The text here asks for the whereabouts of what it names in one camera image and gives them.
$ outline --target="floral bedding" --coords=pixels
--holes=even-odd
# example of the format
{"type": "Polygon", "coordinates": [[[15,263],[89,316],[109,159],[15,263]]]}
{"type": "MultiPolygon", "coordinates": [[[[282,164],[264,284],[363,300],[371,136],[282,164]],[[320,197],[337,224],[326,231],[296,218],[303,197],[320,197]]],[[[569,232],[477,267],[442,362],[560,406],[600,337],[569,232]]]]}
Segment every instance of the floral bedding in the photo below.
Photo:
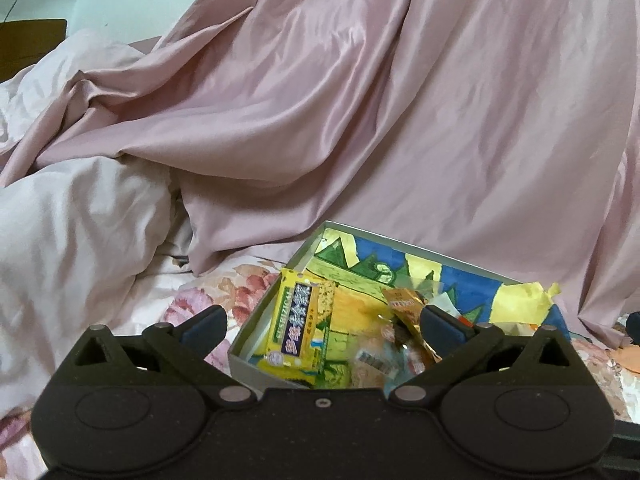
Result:
{"type": "MultiPolygon", "coordinates": [[[[281,267],[254,256],[229,257],[215,270],[178,288],[159,320],[178,325],[212,304],[220,304],[227,312],[228,330],[206,361],[228,374],[227,351],[281,267]]],[[[607,396],[616,418],[632,420],[629,408],[636,407],[628,406],[626,370],[585,339],[573,339],[572,344],[607,396]]],[[[33,480],[45,469],[30,434],[30,412],[0,420],[0,479],[33,480]]]]}

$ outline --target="open box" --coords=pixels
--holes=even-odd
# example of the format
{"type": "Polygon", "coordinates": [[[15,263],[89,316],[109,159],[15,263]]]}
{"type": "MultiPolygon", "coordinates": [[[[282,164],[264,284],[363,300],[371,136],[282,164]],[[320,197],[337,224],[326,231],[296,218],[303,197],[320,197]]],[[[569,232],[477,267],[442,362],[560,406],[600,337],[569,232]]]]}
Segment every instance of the open box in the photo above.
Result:
{"type": "MultiPolygon", "coordinates": [[[[314,258],[314,256],[321,254],[321,252],[318,252],[319,246],[321,248],[322,246],[328,248],[331,244],[330,242],[332,242],[332,240],[328,240],[328,238],[331,238],[332,236],[335,237],[336,233],[338,233],[340,240],[346,239],[346,237],[348,237],[349,240],[353,238],[353,240],[356,240],[361,246],[360,249],[362,249],[362,246],[370,244],[371,247],[377,248],[379,253],[384,252],[385,257],[382,257],[382,259],[386,262],[389,262],[389,258],[398,260],[398,258],[402,256],[406,269],[409,269],[410,267],[409,262],[413,262],[414,266],[418,264],[427,265],[427,267],[431,264],[433,264],[433,266],[440,266],[441,269],[446,269],[447,275],[450,276],[448,278],[449,281],[457,279],[456,276],[458,278],[461,276],[466,280],[476,280],[479,283],[481,282],[482,286],[487,284],[489,289],[495,287],[496,290],[501,284],[515,285],[520,283],[489,270],[481,269],[480,267],[449,258],[443,254],[438,254],[433,251],[428,251],[426,249],[399,242],[398,240],[393,240],[391,238],[386,238],[330,221],[324,222],[315,230],[315,232],[313,232],[299,250],[296,251],[287,263],[286,267],[289,269],[303,270],[307,268],[308,265],[313,263],[317,264],[318,260],[314,258]]],[[[371,260],[372,258],[375,260],[378,257],[375,253],[373,253],[374,256],[371,256],[372,253],[370,252],[370,247],[365,249],[369,251],[366,260],[371,260]]],[[[392,266],[387,265],[385,262],[379,262],[377,265],[380,268],[380,275],[376,278],[378,280],[376,283],[379,283],[381,286],[392,286],[391,282],[395,279],[394,272],[402,272],[403,270],[403,268],[393,270],[391,268],[392,266]]],[[[351,271],[345,263],[342,266],[332,266],[331,272],[336,273],[334,279],[341,281],[339,278],[343,278],[345,273],[349,273],[351,271]]],[[[259,345],[260,341],[269,329],[276,296],[280,288],[280,281],[281,279],[279,278],[275,283],[273,283],[273,285],[271,285],[269,290],[267,290],[260,303],[256,306],[251,317],[242,326],[242,329],[238,333],[238,336],[236,336],[228,354],[232,377],[259,393],[263,392],[267,388],[304,387],[265,373],[248,362],[251,355],[254,354],[256,347],[259,345]]],[[[465,301],[482,300],[480,297],[473,298],[472,295],[469,294],[468,296],[469,298],[465,298],[465,301]]],[[[477,312],[474,314],[476,318],[473,319],[473,322],[489,320],[488,314],[483,312],[480,306],[475,310],[477,310],[477,312]]]]}

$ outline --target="pink bedsheet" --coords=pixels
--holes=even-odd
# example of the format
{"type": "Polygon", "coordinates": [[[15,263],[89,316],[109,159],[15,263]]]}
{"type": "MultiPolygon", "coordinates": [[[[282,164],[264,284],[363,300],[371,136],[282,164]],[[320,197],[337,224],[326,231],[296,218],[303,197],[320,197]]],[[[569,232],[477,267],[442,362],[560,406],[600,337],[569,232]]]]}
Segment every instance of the pink bedsheet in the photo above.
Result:
{"type": "Polygon", "coordinates": [[[332,218],[558,281],[569,327],[616,345],[640,300],[637,16],[638,0],[196,0],[143,59],[78,73],[0,182],[131,153],[177,169],[196,272],[332,218]]]}
{"type": "MultiPolygon", "coordinates": [[[[212,304],[221,305],[227,312],[226,338],[205,360],[229,374],[227,351],[281,266],[255,256],[230,256],[176,290],[159,320],[178,325],[212,304]]],[[[35,480],[46,470],[30,421],[31,412],[0,418],[0,480],[35,480]]]]}

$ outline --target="wrinkled fabric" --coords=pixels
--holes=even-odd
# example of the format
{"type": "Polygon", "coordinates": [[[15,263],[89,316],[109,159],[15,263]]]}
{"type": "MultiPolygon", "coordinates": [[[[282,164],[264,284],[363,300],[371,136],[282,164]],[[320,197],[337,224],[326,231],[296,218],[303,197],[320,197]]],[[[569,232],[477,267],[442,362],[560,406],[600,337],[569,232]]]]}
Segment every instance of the wrinkled fabric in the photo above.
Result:
{"type": "Polygon", "coordinates": [[[196,0],[147,56],[69,80],[0,182],[130,153],[176,168],[195,272],[330,218],[559,282],[569,328],[616,344],[640,296],[637,15],[638,0],[196,0]]]}
{"type": "MultiPolygon", "coordinates": [[[[219,304],[227,311],[226,337],[205,361],[229,373],[226,352],[268,286],[278,277],[280,267],[277,262],[233,254],[196,280],[192,277],[177,281],[175,274],[138,278],[126,301],[135,306],[133,316],[114,333],[140,333],[158,320],[178,325],[208,306],[219,304]]],[[[35,480],[46,471],[31,435],[30,415],[27,412],[0,419],[0,479],[35,480]]]]}
{"type": "Polygon", "coordinates": [[[139,60],[135,48],[79,30],[9,81],[0,83],[0,166],[69,78],[87,68],[120,68],[139,60]]]}
{"type": "Polygon", "coordinates": [[[0,426],[87,326],[132,315],[128,292],[169,231],[169,182],[159,164],[92,157],[0,190],[0,426]]]}

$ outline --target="cardboard box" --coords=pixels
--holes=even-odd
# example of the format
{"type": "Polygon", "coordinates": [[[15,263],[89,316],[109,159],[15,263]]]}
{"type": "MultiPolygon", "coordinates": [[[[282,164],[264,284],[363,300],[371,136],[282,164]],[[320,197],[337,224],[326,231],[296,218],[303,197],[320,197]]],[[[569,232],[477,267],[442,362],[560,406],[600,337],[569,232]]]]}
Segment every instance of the cardboard box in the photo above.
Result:
{"type": "MultiPolygon", "coordinates": [[[[325,229],[328,228],[333,228],[338,231],[357,236],[359,238],[364,238],[365,240],[376,242],[378,244],[390,247],[406,254],[412,254],[413,256],[418,256],[439,264],[444,264],[448,267],[471,272],[472,274],[483,276],[485,278],[491,278],[492,280],[497,280],[498,282],[504,283],[505,285],[515,285],[517,283],[520,283],[489,270],[481,269],[481,267],[476,267],[471,264],[456,260],[454,258],[449,258],[448,256],[444,256],[443,254],[428,251],[420,247],[399,242],[398,240],[393,240],[392,238],[386,238],[377,234],[356,229],[354,227],[329,221],[324,222],[318,229],[313,232],[313,234],[305,241],[305,243],[289,260],[286,267],[295,270],[305,269],[306,265],[314,256],[316,249],[318,248],[318,244],[322,239],[322,234],[324,234],[325,229]]],[[[242,329],[238,333],[238,336],[236,336],[236,339],[231,345],[228,354],[231,376],[237,381],[246,384],[248,387],[251,387],[259,394],[261,394],[267,388],[304,387],[300,386],[299,384],[289,383],[287,381],[269,375],[261,370],[258,370],[258,368],[247,362],[247,359],[253,354],[254,349],[260,342],[261,338],[269,329],[271,316],[273,314],[275,305],[275,299],[279,288],[280,279],[278,279],[275,283],[273,283],[273,285],[271,285],[260,303],[256,306],[254,312],[251,314],[251,317],[242,326],[242,329]]]]}
{"type": "Polygon", "coordinates": [[[0,23],[0,82],[39,62],[65,39],[66,20],[0,23]]]}

